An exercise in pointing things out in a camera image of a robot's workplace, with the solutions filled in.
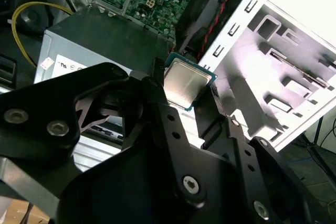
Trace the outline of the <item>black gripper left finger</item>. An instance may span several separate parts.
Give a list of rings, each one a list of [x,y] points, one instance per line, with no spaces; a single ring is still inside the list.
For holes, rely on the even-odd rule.
[[[55,207],[73,181],[68,165],[80,134],[111,115],[123,118],[125,150],[158,148],[176,197],[204,206],[206,189],[162,84],[108,62],[1,95],[1,182],[26,199],[36,188]]]

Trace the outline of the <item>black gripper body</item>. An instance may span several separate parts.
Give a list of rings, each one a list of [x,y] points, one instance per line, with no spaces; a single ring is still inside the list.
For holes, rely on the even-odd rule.
[[[206,189],[196,209],[176,197],[161,151],[149,144],[119,153],[73,180],[57,209],[56,223],[251,223],[233,166],[192,148]]]

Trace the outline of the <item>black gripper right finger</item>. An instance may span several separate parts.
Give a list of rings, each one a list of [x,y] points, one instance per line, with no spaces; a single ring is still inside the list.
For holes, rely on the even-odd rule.
[[[194,107],[207,186],[200,223],[330,223],[331,217],[263,138],[245,138],[215,88]]]

